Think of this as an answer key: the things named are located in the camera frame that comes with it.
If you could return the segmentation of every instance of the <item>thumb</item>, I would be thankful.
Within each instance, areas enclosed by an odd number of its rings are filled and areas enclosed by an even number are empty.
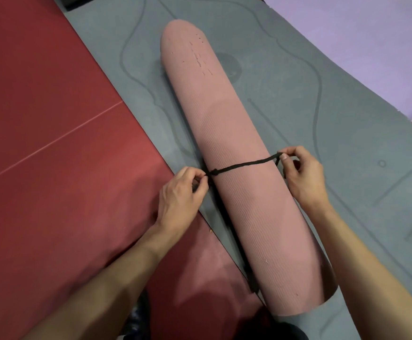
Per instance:
[[[299,174],[297,169],[295,169],[294,162],[285,153],[282,154],[282,165],[283,165],[284,171],[286,172],[286,177],[294,177],[297,174]]]
[[[200,180],[200,185],[196,189],[195,193],[193,194],[193,198],[198,204],[201,204],[203,202],[204,196],[206,195],[209,185],[207,183],[208,177],[204,176]]]

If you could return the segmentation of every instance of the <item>pink yoga mat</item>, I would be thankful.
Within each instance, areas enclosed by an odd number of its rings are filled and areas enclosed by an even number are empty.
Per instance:
[[[270,156],[202,31],[169,22],[161,59],[209,170]],[[333,295],[330,265],[274,162],[214,182],[272,314],[309,311]]]

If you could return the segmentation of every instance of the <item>black object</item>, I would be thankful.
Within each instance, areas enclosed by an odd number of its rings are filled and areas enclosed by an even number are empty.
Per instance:
[[[65,6],[67,11],[76,9],[84,4],[89,3],[92,0],[61,0],[63,6]]]
[[[272,156],[269,156],[267,159],[239,163],[239,164],[236,164],[236,165],[232,165],[232,166],[229,166],[229,167],[222,168],[220,170],[214,169],[210,172],[207,172],[206,175],[207,176],[217,176],[217,175],[219,175],[221,173],[224,173],[224,172],[227,172],[229,170],[234,170],[236,168],[243,167],[243,166],[259,165],[261,163],[269,162],[273,159],[277,159],[277,161],[275,161],[275,165],[278,166],[278,163],[280,162],[280,156],[281,155],[282,155],[282,153],[277,153],[277,154],[273,154]]]
[[[201,168],[206,173],[208,172],[206,163],[204,162],[204,160],[201,160]],[[220,197],[219,191],[217,189],[217,186],[215,186],[214,181],[212,179],[209,179],[208,184],[209,184],[209,192],[211,193],[212,200],[216,208],[218,209],[220,215],[222,216],[225,226],[228,229],[230,229],[231,234],[233,235],[233,238],[236,241],[237,250],[239,251],[240,256],[242,257],[242,260],[243,260],[243,270],[247,276],[247,283],[248,283],[248,286],[250,287],[250,291],[257,294],[260,290],[258,281],[256,280],[256,276],[250,266],[247,255],[245,254],[245,251],[243,250],[239,237],[237,236],[236,229],[234,228],[233,223],[231,222],[231,217],[229,216],[228,211],[225,208],[225,204],[223,204],[223,200]]]
[[[124,336],[124,340],[150,340],[150,315],[149,296],[144,290],[119,334]]]

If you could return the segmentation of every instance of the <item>red mat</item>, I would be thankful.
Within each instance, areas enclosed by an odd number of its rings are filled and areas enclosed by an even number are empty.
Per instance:
[[[172,177],[52,0],[0,0],[0,339],[135,240]],[[261,304],[202,217],[148,284],[154,339],[229,339]]]

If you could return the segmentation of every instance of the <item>gray yoga mat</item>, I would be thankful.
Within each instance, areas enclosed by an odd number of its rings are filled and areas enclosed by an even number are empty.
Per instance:
[[[200,154],[160,64],[174,18],[208,37],[269,152],[304,145],[324,165],[332,204],[412,293],[412,123],[344,72],[259,0],[94,0],[65,13],[176,172]],[[209,195],[210,227],[243,270]],[[289,318],[310,339],[358,339],[338,291]]]

